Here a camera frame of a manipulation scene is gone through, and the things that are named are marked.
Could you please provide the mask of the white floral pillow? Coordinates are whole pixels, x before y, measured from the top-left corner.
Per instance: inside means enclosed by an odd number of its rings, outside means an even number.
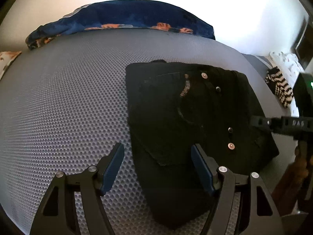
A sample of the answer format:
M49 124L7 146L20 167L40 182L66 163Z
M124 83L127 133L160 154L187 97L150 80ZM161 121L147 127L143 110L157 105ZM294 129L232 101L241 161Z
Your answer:
M19 52L0 52L0 79L2 79L4 73L9 66L15 61L15 59L22 54Z

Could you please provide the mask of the grey honeycomb mattress cover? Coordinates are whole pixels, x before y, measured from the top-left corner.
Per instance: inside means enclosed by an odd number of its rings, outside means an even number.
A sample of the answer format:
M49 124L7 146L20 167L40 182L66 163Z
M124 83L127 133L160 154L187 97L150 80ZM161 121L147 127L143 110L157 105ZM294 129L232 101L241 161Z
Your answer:
M117 142L125 157L102 199L116 234L171 234L157 224L132 160L125 69L180 61L245 74L267 117L287 116L260 74L237 50L212 39L148 29L87 31L21 54L1 79L1 205L29 234L58 171L82 172Z

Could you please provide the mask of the black pants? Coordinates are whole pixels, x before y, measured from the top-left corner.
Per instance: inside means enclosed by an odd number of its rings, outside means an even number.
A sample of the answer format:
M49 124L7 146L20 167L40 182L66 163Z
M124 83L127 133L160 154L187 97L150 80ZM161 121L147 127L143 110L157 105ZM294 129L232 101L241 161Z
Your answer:
M126 90L139 184L154 219L171 230L213 204L192 161L193 145L245 175L279 154L271 133L250 124L264 113L245 74L201 64L133 63L126 67Z

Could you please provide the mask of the black white zigzag cloth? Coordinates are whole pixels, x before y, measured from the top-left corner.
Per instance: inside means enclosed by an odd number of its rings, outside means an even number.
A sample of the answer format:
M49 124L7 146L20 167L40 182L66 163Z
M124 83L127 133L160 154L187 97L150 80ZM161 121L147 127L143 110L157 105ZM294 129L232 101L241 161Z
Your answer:
M288 108L294 97L292 88L283 76L278 67L269 69L266 74L265 82L272 94L280 101L283 108Z

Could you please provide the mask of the blue floral blanket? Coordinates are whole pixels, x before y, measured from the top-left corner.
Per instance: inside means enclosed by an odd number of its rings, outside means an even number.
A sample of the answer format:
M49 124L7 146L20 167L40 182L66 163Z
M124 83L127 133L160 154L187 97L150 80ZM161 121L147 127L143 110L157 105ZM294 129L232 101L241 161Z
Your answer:
M25 40L30 50L59 36L110 29L153 29L214 39L214 28L175 5L150 0L115 0L84 5L61 19L39 26Z

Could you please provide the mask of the white patterned cloth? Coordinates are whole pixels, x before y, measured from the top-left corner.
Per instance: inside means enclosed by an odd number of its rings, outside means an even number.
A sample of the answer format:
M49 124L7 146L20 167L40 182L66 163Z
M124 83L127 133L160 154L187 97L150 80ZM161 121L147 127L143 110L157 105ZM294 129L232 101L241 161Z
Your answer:
M304 72L296 54L270 52L269 60L273 67L278 67L291 87L294 86L300 73Z

